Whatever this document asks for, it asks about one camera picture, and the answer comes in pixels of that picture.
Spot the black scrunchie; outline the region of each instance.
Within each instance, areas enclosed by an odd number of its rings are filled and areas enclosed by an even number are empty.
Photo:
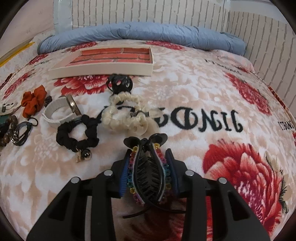
[[[69,133],[78,124],[83,123],[86,125],[85,135],[88,137],[85,140],[78,141],[69,137]],[[72,120],[61,124],[57,129],[57,143],[61,146],[65,146],[67,149],[77,152],[77,150],[84,150],[88,147],[96,147],[99,143],[97,138],[96,128],[98,121],[96,118],[90,118],[88,115],[82,115],[79,120]]]

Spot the open box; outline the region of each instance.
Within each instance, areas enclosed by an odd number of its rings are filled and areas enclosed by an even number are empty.
[[[151,76],[153,56],[149,45],[105,45],[83,48],[67,56],[52,69],[52,79],[96,74]]]

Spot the black ball charm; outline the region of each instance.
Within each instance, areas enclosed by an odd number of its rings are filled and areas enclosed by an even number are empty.
[[[88,161],[91,159],[91,151],[89,149],[84,149],[82,152],[81,152],[81,157]]]

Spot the yellow bead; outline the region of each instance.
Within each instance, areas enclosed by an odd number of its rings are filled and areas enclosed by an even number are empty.
[[[136,193],[135,188],[130,188],[130,193],[135,194]]]
[[[138,150],[138,147],[137,146],[134,146],[133,147],[133,152],[137,152],[137,150]]]
[[[160,147],[160,145],[158,143],[154,143],[154,148],[158,149]]]
[[[172,185],[171,185],[170,183],[167,183],[167,184],[165,185],[165,188],[166,188],[167,190],[171,190],[171,189],[172,189]]]

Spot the gold bangle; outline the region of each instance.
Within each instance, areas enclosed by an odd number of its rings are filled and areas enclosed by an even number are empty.
[[[82,115],[78,106],[76,105],[72,95],[70,95],[70,94],[66,95],[66,100],[67,100],[68,105],[70,106],[70,109],[72,110],[73,113],[75,113],[76,115]]]

